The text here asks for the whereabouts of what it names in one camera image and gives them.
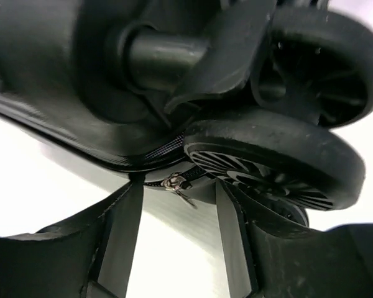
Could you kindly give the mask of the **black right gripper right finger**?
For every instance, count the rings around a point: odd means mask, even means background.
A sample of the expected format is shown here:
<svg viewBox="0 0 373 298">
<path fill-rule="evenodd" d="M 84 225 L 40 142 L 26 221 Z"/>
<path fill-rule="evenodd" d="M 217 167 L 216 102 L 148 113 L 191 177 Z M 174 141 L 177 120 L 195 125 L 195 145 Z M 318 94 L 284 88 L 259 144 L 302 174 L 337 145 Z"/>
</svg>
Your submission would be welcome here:
<svg viewBox="0 0 373 298">
<path fill-rule="evenodd" d="M 216 183 L 231 297 L 373 297 L 373 223 L 321 232 Z"/>
</svg>

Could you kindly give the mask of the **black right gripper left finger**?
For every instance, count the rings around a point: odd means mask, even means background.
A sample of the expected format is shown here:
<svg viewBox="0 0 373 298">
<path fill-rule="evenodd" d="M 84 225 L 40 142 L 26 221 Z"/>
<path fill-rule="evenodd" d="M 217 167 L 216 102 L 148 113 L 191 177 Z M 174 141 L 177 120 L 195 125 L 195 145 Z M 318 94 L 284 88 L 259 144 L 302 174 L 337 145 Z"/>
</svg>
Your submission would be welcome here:
<svg viewBox="0 0 373 298">
<path fill-rule="evenodd" d="M 33 234 L 0 237 L 0 297 L 125 297 L 143 184 Z"/>
</svg>

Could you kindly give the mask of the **black hard-shell suitcase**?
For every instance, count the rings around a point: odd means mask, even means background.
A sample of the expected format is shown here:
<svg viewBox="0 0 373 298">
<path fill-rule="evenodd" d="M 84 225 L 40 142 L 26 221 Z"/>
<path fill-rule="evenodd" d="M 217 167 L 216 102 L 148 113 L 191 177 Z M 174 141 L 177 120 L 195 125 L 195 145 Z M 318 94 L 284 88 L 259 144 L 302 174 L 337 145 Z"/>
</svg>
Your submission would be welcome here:
<svg viewBox="0 0 373 298">
<path fill-rule="evenodd" d="M 0 115 L 192 202 L 351 207 L 366 169 L 332 130 L 371 112 L 373 30 L 327 1 L 0 1 Z"/>
</svg>

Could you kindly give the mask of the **metal zipper pull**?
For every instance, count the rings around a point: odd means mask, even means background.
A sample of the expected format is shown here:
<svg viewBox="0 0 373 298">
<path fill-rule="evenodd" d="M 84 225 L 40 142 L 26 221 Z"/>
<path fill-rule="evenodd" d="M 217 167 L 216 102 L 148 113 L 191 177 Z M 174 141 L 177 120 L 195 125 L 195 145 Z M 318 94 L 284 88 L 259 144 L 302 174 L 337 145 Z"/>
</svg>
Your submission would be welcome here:
<svg viewBox="0 0 373 298">
<path fill-rule="evenodd" d="M 176 194 L 186 205 L 192 209 L 197 209 L 197 206 L 192 202 L 192 199 L 181 192 L 182 184 L 184 182 L 186 182 L 186 179 L 182 177 L 180 173 L 172 173 L 169 177 L 165 178 L 161 182 L 161 186 L 164 187 L 166 191 Z"/>
</svg>

